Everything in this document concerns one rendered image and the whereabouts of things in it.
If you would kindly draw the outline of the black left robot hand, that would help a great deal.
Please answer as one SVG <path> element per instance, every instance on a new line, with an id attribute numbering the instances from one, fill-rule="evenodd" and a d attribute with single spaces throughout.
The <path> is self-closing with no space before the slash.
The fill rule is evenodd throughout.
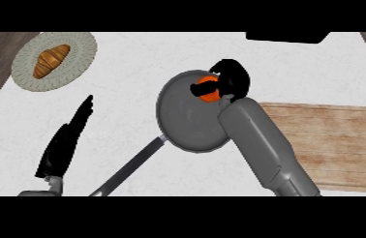
<path id="1" fill-rule="evenodd" d="M 68 123 L 58 129 L 46 147 L 34 176 L 64 177 L 70 168 L 76 145 L 83 133 L 89 117 L 93 113 L 93 96 L 82 103 Z"/>

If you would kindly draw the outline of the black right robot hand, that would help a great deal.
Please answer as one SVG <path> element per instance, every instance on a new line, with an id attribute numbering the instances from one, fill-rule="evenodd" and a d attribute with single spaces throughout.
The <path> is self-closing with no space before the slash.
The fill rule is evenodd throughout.
<path id="1" fill-rule="evenodd" d="M 242 64 L 235 59 L 222 59 L 208 70 L 219 74 L 216 81 L 194 83 L 191 92 L 195 97 L 200 97 L 214 90 L 219 90 L 219 96 L 232 95 L 231 102 L 242 99 L 250 92 L 251 78 Z"/>

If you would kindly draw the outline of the orange squash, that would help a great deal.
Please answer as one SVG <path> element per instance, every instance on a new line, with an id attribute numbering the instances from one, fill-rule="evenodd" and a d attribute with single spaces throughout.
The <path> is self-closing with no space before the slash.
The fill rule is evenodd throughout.
<path id="1" fill-rule="evenodd" d="M 214 75 L 206 75 L 201 77 L 201 79 L 198 80 L 200 83 L 208 82 L 208 81 L 216 81 L 217 77 Z M 220 100 L 220 96 L 219 96 L 219 90 L 214 90 L 213 93 L 208 93 L 206 95 L 201 96 L 201 100 L 206 103 L 216 103 Z"/>

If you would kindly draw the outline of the grey frying pan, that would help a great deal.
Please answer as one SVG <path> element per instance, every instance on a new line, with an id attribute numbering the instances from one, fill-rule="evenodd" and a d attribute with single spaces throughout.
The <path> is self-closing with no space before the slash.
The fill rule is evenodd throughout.
<path id="1" fill-rule="evenodd" d="M 92 196 L 107 196 L 169 141 L 191 153 L 208 153 L 231 140 L 219 124 L 219 102 L 207 103 L 192 94 L 191 85 L 213 74 L 203 70 L 180 73 L 163 86 L 157 101 L 161 135 L 146 145 Z"/>

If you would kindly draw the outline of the wooden cutting board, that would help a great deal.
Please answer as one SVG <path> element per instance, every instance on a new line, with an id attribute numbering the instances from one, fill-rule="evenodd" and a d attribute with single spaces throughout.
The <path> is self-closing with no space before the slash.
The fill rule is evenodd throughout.
<path id="1" fill-rule="evenodd" d="M 366 193 L 366 106 L 260 105 L 318 187 Z"/>

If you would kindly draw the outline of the black appliance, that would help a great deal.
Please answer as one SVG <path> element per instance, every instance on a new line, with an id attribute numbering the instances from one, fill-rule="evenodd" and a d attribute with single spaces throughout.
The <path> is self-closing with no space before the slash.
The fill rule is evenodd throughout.
<path id="1" fill-rule="evenodd" d="M 247 39 L 254 41 L 319 44 L 328 32 L 248 32 Z"/>

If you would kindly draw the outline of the round pale woven plate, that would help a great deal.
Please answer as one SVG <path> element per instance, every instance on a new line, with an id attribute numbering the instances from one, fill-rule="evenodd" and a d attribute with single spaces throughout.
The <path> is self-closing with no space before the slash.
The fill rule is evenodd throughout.
<path id="1" fill-rule="evenodd" d="M 86 72 L 98 52 L 90 32 L 45 32 L 24 45 L 12 64 L 12 78 L 24 90 L 46 92 Z"/>

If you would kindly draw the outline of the brown croissant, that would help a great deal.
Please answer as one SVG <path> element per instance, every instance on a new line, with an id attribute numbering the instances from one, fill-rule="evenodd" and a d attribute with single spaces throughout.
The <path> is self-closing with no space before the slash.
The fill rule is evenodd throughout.
<path id="1" fill-rule="evenodd" d="M 36 79 L 42 79 L 51 72 L 56 70 L 65 61 L 68 54 L 70 45 L 58 45 L 40 53 L 33 72 Z"/>

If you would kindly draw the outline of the dark wooden panel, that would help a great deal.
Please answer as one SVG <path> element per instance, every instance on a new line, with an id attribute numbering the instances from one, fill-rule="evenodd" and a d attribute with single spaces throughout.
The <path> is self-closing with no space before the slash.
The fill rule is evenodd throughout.
<path id="1" fill-rule="evenodd" d="M 12 73 L 15 56 L 39 32 L 0 32 L 0 88 Z"/>

